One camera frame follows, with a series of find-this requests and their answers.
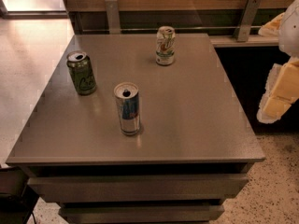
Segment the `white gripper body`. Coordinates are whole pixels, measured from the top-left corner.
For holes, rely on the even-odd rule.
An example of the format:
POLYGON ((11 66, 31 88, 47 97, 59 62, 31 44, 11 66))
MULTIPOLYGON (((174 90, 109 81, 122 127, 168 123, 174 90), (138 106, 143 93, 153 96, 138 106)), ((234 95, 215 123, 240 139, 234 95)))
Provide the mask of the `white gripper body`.
POLYGON ((278 45, 282 52, 299 57, 299 0, 294 0, 280 23, 278 45))

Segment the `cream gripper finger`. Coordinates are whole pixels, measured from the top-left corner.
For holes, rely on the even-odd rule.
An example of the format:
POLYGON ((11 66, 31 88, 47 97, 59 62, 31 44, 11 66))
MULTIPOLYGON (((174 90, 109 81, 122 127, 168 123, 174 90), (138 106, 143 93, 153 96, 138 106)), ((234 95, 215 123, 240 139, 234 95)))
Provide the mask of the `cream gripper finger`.
POLYGON ((265 83, 257 120, 271 124, 282 118, 299 99, 299 59, 291 57, 283 65, 275 63, 265 83))
POLYGON ((284 14, 281 13, 277 15, 274 19, 263 25, 259 31, 258 34, 261 36, 278 36, 279 27, 282 21, 284 14))

